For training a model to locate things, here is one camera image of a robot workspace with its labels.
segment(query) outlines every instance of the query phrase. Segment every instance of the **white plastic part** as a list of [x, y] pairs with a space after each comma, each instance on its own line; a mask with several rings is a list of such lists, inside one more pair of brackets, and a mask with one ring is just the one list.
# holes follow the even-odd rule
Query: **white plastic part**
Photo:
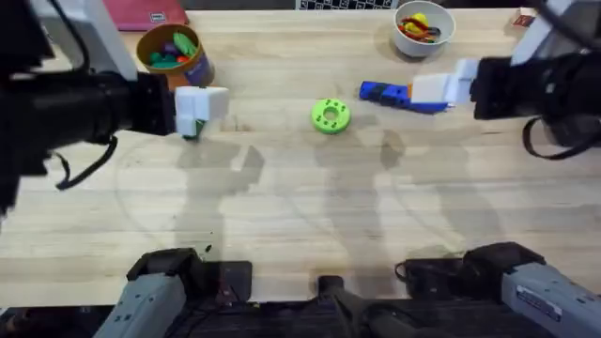
[[[30, 0], [30, 3], [53, 41], [75, 67], [79, 66], [83, 61], [82, 52], [56, 10], [47, 0]], [[138, 79], [135, 63], [101, 0], [59, 0], [58, 3], [84, 40], [91, 68], [96, 72], [117, 72], [129, 81]]]
[[454, 73], [416, 76], [413, 79], [411, 102], [469, 102], [471, 83], [478, 73], [479, 62], [461, 59], [457, 62]]
[[176, 131], [183, 136], [197, 135], [196, 122], [227, 115], [229, 90], [221, 87], [176, 88]]
[[446, 102], [444, 94], [451, 74], [428, 74], [413, 78], [411, 103]]

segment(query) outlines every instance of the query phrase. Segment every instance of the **checkered pattern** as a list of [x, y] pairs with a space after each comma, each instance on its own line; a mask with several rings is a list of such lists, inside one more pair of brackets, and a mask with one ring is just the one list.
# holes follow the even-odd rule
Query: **checkered pattern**
[[390, 9], [398, 0], [300, 0], [299, 9]]

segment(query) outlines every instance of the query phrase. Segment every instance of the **orange container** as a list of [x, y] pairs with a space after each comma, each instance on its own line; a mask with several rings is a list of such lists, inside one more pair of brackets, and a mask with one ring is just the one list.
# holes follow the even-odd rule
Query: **orange container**
[[[196, 53], [187, 62], [170, 69], [152, 67], [150, 55], [161, 52], [165, 42], [173, 42], [173, 34], [182, 33], [196, 45]], [[156, 26], [138, 41], [136, 48], [138, 59], [151, 73], [164, 74], [169, 82], [169, 89], [183, 85], [209, 86], [215, 77], [215, 69], [207, 58], [200, 38], [189, 26], [177, 23], [167, 23]]]

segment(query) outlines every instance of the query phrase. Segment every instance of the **yellow toy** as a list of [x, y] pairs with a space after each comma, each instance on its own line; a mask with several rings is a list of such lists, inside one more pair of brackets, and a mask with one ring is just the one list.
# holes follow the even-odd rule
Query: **yellow toy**
[[[428, 25], [428, 20], [423, 13], [415, 13], [415, 14], [411, 15], [411, 18], [419, 21], [420, 23]], [[406, 23], [405, 29], [407, 29], [410, 33], [414, 33], [414, 34], [421, 34], [424, 32], [413, 23]]]

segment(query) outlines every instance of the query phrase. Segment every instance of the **black cable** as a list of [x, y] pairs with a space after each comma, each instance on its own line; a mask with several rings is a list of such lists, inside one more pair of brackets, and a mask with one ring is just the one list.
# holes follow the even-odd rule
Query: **black cable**
[[82, 61], [82, 64], [78, 68], [73, 69], [68, 72], [65, 72], [65, 71], [63, 71], [63, 72], [36, 72], [35, 74], [37, 74], [37, 75], [56, 75], [56, 74], [65, 74], [65, 73], [87, 72], [87, 70], [90, 68], [90, 54], [89, 54], [89, 51], [87, 50], [87, 47], [85, 46], [82, 36], [80, 36], [80, 34], [77, 32], [77, 30], [73, 26], [73, 23], [71, 22], [69, 17], [67, 17], [65, 12], [63, 11], [63, 8], [60, 7], [58, 2], [56, 0], [48, 0], [48, 2], [52, 5], [54, 10], [56, 10], [56, 13], [60, 17], [61, 21], [67, 27], [67, 30], [69, 30], [69, 33], [75, 40], [75, 43], [77, 43], [77, 47], [80, 49], [80, 51], [82, 53], [83, 61]]
[[565, 151], [553, 155], [542, 155], [536, 151], [532, 145], [532, 127], [534, 127], [534, 124], [540, 119], [541, 117], [535, 117], [531, 119], [528, 121], [528, 123], [526, 123], [524, 129], [522, 130], [522, 143], [524, 144], [524, 148], [526, 148], [526, 151], [528, 151], [528, 153], [534, 157], [552, 161], [565, 160], [579, 155], [601, 142], [601, 132], [598, 132], [582, 141], [579, 145], [573, 146]]
[[[384, 302], [384, 301], [374, 301], [374, 302], [370, 303], [369, 305], [365, 306], [361, 310], [359, 315], [357, 316], [357, 320], [354, 321], [354, 323], [353, 323], [354, 329], [357, 333], [361, 333], [363, 327], [369, 326], [369, 321], [375, 317], [376, 311], [386, 312], [388, 315], [393, 316], [397, 320], [410, 325], [412, 328], [415, 328], [415, 326], [419, 326], [420, 328], [428, 327], [428, 325], [426, 325], [420, 318], [417, 318], [416, 316], [412, 315], [408, 311], [403, 310], [396, 305], [392, 305], [392, 304]], [[406, 321], [403, 321], [401, 318], [398, 318], [394, 314], [404, 315], [411, 322], [407, 323]]]
[[183, 324], [184, 324], [184, 323], [185, 323], [185, 322], [186, 322], [188, 319], [190, 319], [190, 318], [192, 317], [192, 315], [193, 315], [193, 314], [194, 314], [196, 311], [200, 310], [200, 307], [201, 307], [201, 306], [203, 306], [204, 304], [205, 304], [205, 302], [204, 302], [204, 301], [200, 301], [200, 302], [199, 302], [198, 304], [196, 304], [195, 306], [192, 306], [192, 307], [190, 308], [190, 310], [188, 311], [188, 313], [187, 313], [187, 314], [183, 315], [183, 316], [180, 318], [180, 320], [178, 320], [178, 321], [177, 321], [177, 323], [176, 323], [176, 324], [173, 324], [173, 325], [171, 326], [173, 329], [172, 329], [170, 332], [167, 332], [167, 333], [165, 334], [165, 337], [164, 337], [164, 338], [171, 338], [171, 337], [173, 337], [173, 336], [176, 334], [176, 332], [178, 332], [178, 331], [179, 331], [179, 329], [181, 328], [181, 326], [182, 326], [182, 325], [183, 325]]
[[113, 135], [113, 136], [111, 136], [111, 138], [109, 140], [108, 147], [106, 148], [106, 151], [104, 152], [104, 154], [102, 154], [102, 156], [99, 159], [97, 159], [94, 163], [92, 163], [90, 166], [85, 168], [84, 171], [81, 172], [74, 179], [70, 179], [71, 171], [70, 171], [69, 162], [67, 161], [67, 159], [65, 159], [59, 153], [55, 152], [54, 154], [56, 155], [56, 157], [58, 157], [61, 164], [63, 165], [63, 169], [65, 170], [65, 178], [63, 178], [62, 181], [60, 181], [56, 184], [56, 188], [60, 191], [64, 191], [66, 189], [73, 188], [74, 186], [82, 183], [86, 178], [88, 178], [90, 175], [94, 174], [106, 162], [108, 162], [111, 159], [111, 157], [115, 153], [116, 146], [117, 146], [117, 138]]
[[186, 335], [184, 336], [185, 338], [189, 338], [190, 335], [192, 334], [192, 332], [194, 331], [194, 329], [196, 329], [196, 327], [198, 327], [200, 324], [202, 324], [205, 320], [207, 320], [210, 316], [212, 315], [216, 315], [217, 313], [219, 313], [222, 310], [223, 307], [217, 307], [215, 309], [213, 309], [213, 311], [209, 312], [208, 314], [206, 314], [205, 316], [201, 317], [200, 319], [196, 320], [191, 326], [190, 329], [188, 330], [188, 333], [186, 333]]
[[564, 37], [569, 38], [581, 47], [585, 47], [593, 52], [601, 53], [601, 46], [594, 42], [593, 38], [587, 37], [572, 28], [564, 19], [555, 14], [544, 0], [529, 1], [532, 6], [536, 8], [538, 14]]
[[[399, 272], [400, 268], [404, 268], [405, 267], [405, 262], [401, 262], [401, 263], [397, 263], [394, 266], [394, 275], [396, 276], [396, 278], [402, 282], [402, 283], [407, 283], [408, 279], [406, 275], [401, 274], [401, 272]], [[437, 273], [446, 277], [457, 277], [457, 275], [455, 273], [452, 273], [450, 271], [447, 271], [445, 269], [440, 269], [439, 267], [435, 267], [432, 265], [420, 265], [420, 269], [422, 270], [427, 270], [428, 272], [432, 272], [432, 273]]]

